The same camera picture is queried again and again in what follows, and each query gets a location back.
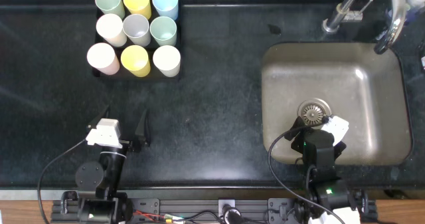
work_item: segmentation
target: blue cup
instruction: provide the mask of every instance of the blue cup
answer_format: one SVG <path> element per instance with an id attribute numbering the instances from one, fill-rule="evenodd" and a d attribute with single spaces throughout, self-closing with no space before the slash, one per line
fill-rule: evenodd
<path id="1" fill-rule="evenodd" d="M 179 16 L 179 0 L 152 0 L 160 16 L 170 17 L 174 21 Z"/>

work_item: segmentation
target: black tray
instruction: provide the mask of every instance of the black tray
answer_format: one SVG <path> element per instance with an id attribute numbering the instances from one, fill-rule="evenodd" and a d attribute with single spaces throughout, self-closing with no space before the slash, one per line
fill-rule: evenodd
<path id="1" fill-rule="evenodd" d="M 159 17 L 157 10 L 155 9 L 155 7 L 152 4 L 152 0 L 150 0 L 150 3 L 151 3 L 152 16 L 151 16 L 150 19 L 148 19 L 149 28 L 150 28 L 151 22 L 155 18 Z M 125 19 L 127 16 L 131 15 L 131 13 L 127 10 L 127 8 L 125 6 L 124 6 L 124 9 L 126 11 L 126 15 L 124 17 L 124 19 Z M 179 3 L 179 16 L 177 17 L 177 20 L 175 20 L 175 23 L 177 25 L 177 42 L 176 42 L 175 47 L 179 51 L 180 51 L 180 48 L 181 48 L 181 27 L 180 27 L 181 12 L 180 12 L 180 10 L 181 9 L 180 9 L 180 3 Z M 96 18 L 99 19 L 102 15 L 104 15 L 104 13 L 100 9 L 98 9 L 97 13 L 96 13 Z M 109 44 L 109 42 L 106 41 L 103 37 L 101 37 L 97 32 L 96 32 L 96 35 L 95 35 L 95 38 L 94 38 L 94 43 L 95 44 L 97 44 L 97 43 L 107 43 L 107 44 Z M 129 38 L 127 38 L 127 42 L 125 43 L 125 45 L 123 45 L 121 47 L 112 46 L 112 48 L 114 48 L 114 50 L 115 50 L 115 54 L 118 58 L 118 61 L 120 62 L 120 70 L 116 74 L 107 75 L 107 74 L 100 72 L 96 68 L 92 68 L 93 76 L 98 77 L 98 78 L 110 79 L 110 80 L 140 80 L 140 81 L 162 81 L 162 80 L 164 80 L 164 81 L 177 80 L 178 81 L 178 80 L 180 80 L 181 73 L 182 73 L 182 62 L 181 61 L 180 61 L 180 72 L 174 77 L 165 76 L 154 65 L 152 58 L 153 58 L 153 54 L 154 54 L 155 50 L 159 48 L 159 45 L 153 37 L 151 37 L 151 42 L 149 43 L 149 45 L 144 47 L 144 49 L 147 51 L 147 55 L 149 57 L 149 62 L 151 64 L 151 72 L 149 72 L 149 74 L 147 76 L 144 76 L 144 77 L 137 77 L 134 74 L 132 74 L 129 70 L 124 68 L 124 66 L 121 63 L 121 54 L 122 54 L 123 50 L 125 48 L 129 47 L 130 45 L 134 45 L 134 43 Z"/>

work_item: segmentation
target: cup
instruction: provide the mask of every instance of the cup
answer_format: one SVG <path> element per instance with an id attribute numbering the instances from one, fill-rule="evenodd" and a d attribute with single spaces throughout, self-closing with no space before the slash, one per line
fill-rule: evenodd
<path id="1" fill-rule="evenodd" d="M 152 0 L 160 16 L 170 17 L 174 21 L 179 16 L 179 0 Z"/>
<path id="2" fill-rule="evenodd" d="M 151 18 L 151 0 L 124 0 L 124 5 L 130 11 L 131 14 L 140 14 L 146 17 L 146 19 Z"/>
<path id="3" fill-rule="evenodd" d="M 175 46 L 177 42 L 177 25 L 172 18 L 157 17 L 152 21 L 150 31 L 159 46 Z"/>
<path id="4" fill-rule="evenodd" d="M 96 23 L 96 30 L 115 47 L 121 47 L 127 42 L 127 36 L 122 30 L 122 20 L 115 14 L 102 15 Z"/>
<path id="5" fill-rule="evenodd" d="M 121 54 L 121 63 L 137 77 L 144 77 L 151 71 L 151 64 L 146 50 L 138 45 L 127 47 Z"/>
<path id="6" fill-rule="evenodd" d="M 149 21 L 143 15 L 129 15 L 123 22 L 123 30 L 135 45 L 146 47 L 151 42 Z"/>
<path id="7" fill-rule="evenodd" d="M 180 52 L 171 45 L 159 47 L 153 54 L 154 65 L 167 77 L 174 77 L 180 71 Z"/>
<path id="8" fill-rule="evenodd" d="M 94 0 L 96 6 L 104 14 L 115 14 L 121 19 L 124 18 L 126 12 L 124 11 L 124 6 L 122 5 L 122 0 Z"/>
<path id="9" fill-rule="evenodd" d="M 115 55 L 114 48 L 106 43 L 97 43 L 88 49 L 88 63 L 107 75 L 115 74 L 120 69 L 120 62 Z"/>

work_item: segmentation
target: black countertop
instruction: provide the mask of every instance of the black countertop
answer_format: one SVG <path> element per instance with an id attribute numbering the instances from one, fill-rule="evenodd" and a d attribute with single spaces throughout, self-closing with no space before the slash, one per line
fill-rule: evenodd
<path id="1" fill-rule="evenodd" d="M 151 147 L 129 155 L 122 188 L 276 187 L 262 143 L 262 56 L 281 42 L 373 42 L 389 0 L 375 0 L 362 23 L 324 35 L 321 22 L 339 1 L 181 0 L 182 79 L 139 82 L 92 76 L 86 52 L 96 32 L 93 0 L 1 0 L 0 186 L 34 188 L 43 166 L 82 140 L 85 125 L 110 104 L 123 130 L 150 110 Z M 398 166 L 338 166 L 352 187 L 425 186 L 424 26 L 421 16 L 393 47 L 412 152 Z M 43 186 L 75 187 L 76 168 L 97 160 L 99 150 L 80 146 L 49 169 Z M 275 165 L 289 186 L 300 186 L 294 165 Z"/>

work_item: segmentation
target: yellow cup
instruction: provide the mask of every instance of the yellow cup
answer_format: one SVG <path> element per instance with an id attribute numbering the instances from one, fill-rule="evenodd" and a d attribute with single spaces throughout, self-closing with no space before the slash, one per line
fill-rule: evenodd
<path id="1" fill-rule="evenodd" d="M 124 5 L 131 14 L 140 14 L 146 19 L 151 18 L 151 0 L 124 0 Z"/>
<path id="2" fill-rule="evenodd" d="M 146 50 L 138 45 L 127 47 L 121 54 L 121 63 L 137 77 L 144 77 L 151 72 L 151 64 Z"/>

